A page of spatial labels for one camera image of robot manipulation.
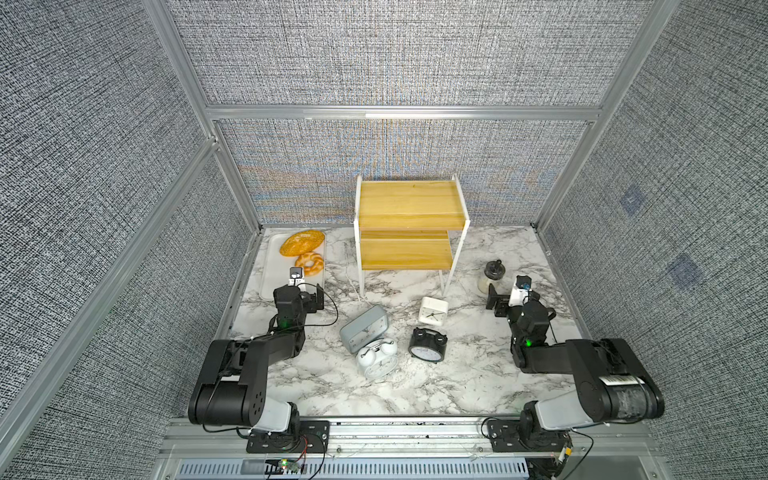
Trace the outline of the grey square alarm clock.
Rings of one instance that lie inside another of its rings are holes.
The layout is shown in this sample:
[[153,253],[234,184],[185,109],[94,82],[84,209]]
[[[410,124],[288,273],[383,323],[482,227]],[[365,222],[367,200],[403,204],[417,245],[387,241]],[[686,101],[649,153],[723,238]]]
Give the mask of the grey square alarm clock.
[[340,330],[344,347],[356,354],[365,345],[380,338],[389,328],[389,317],[384,308],[374,305],[348,322]]

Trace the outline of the small white square alarm clock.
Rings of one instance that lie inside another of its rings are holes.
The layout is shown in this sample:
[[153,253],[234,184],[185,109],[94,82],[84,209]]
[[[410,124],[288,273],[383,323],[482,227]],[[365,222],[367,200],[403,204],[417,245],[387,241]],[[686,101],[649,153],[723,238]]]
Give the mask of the small white square alarm clock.
[[448,311],[447,301],[423,297],[418,312],[418,322],[424,325],[442,326],[447,319]]

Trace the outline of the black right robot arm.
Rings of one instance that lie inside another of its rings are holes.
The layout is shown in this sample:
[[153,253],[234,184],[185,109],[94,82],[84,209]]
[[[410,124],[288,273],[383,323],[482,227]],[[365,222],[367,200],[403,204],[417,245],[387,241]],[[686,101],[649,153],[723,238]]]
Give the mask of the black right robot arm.
[[574,389],[526,403],[516,420],[488,421],[494,451],[554,451],[566,445],[574,428],[636,423],[663,415],[662,393],[625,340],[548,344],[547,332],[557,312],[544,306],[528,286],[527,277],[520,277],[508,295],[489,286],[486,308],[507,319],[510,353],[521,372],[570,375]]

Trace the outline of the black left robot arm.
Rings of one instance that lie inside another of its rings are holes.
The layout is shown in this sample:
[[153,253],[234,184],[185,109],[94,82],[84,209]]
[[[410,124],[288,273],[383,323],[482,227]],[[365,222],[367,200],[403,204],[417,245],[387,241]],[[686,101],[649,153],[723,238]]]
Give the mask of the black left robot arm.
[[284,285],[274,290],[273,297],[276,314],[266,334],[210,344],[188,404],[191,423],[261,433],[288,433],[298,428],[295,405],[268,396],[268,371],[271,365],[300,354],[306,340],[306,317],[324,308],[325,291],[315,286],[308,293]]

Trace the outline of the black twin-bell alarm clock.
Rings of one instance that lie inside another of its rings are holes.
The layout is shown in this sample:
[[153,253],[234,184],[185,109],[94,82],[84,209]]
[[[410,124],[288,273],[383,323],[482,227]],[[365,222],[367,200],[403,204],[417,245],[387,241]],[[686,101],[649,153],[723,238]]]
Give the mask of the black twin-bell alarm clock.
[[445,358],[448,337],[430,328],[416,327],[413,329],[408,352],[415,358],[439,363]]

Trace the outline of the white twin-bell alarm clock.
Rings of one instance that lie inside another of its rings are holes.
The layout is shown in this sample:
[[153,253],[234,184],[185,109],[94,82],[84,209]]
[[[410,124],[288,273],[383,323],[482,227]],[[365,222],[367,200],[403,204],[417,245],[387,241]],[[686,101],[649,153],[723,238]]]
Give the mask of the white twin-bell alarm clock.
[[397,342],[393,338],[374,340],[357,353],[356,360],[367,380],[380,380],[398,364]]

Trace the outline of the glass jar with black lid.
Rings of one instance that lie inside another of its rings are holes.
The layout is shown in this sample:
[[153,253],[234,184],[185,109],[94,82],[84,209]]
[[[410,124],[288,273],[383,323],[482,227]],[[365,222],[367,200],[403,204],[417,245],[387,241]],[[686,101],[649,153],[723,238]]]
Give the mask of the glass jar with black lid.
[[498,283],[503,279],[505,273],[506,268],[503,265],[501,259],[488,261],[479,276],[477,282],[478,291],[482,295],[487,295],[489,287],[496,287]]

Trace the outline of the white rectangular tray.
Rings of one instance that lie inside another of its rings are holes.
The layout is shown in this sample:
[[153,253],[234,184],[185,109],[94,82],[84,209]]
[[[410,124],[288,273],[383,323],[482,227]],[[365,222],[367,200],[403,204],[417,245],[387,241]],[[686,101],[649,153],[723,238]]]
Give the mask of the white rectangular tray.
[[275,289],[288,284],[289,269],[293,266],[303,267],[310,283],[324,286],[325,241],[314,251],[298,257],[285,257],[279,253],[283,242],[297,232],[276,234],[269,239],[259,291],[262,299],[271,300]]

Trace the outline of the oval brown bread loaf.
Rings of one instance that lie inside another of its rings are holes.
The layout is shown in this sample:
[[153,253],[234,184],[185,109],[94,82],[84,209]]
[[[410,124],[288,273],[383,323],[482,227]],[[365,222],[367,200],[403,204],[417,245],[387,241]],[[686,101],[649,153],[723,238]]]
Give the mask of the oval brown bread loaf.
[[319,230],[305,230],[288,237],[279,248],[285,257],[298,257],[312,252],[325,241],[325,234]]

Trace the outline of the wooden two-tier white-frame shelf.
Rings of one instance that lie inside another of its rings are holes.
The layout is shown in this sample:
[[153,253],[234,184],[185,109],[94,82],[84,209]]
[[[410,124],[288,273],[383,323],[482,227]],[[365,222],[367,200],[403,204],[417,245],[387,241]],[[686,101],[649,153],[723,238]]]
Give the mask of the wooden two-tier white-frame shelf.
[[358,292],[373,271],[436,271],[453,280],[471,225],[457,176],[448,180],[357,178],[353,230]]

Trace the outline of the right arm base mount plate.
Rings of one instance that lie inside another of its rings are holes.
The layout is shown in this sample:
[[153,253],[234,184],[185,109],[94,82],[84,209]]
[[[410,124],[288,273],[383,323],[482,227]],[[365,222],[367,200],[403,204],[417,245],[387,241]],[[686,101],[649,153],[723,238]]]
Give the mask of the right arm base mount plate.
[[566,431],[536,429],[517,419],[488,417],[481,424],[481,432],[494,453],[559,454],[571,446]]

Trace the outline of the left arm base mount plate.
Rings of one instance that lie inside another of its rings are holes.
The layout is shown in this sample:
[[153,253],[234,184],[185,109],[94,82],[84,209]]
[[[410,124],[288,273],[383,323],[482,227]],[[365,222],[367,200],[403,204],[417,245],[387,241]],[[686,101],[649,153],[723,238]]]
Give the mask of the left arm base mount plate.
[[261,432],[253,430],[247,439],[249,454],[312,453],[327,452],[330,422],[300,420],[285,432]]

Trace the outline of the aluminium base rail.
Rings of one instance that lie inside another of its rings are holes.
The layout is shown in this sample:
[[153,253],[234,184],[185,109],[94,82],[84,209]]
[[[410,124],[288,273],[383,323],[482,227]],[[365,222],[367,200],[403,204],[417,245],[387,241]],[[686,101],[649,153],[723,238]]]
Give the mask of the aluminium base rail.
[[153,479],[670,479],[640,424],[587,427],[566,447],[525,451],[488,416],[325,417],[286,452],[249,453],[233,432],[172,421]]

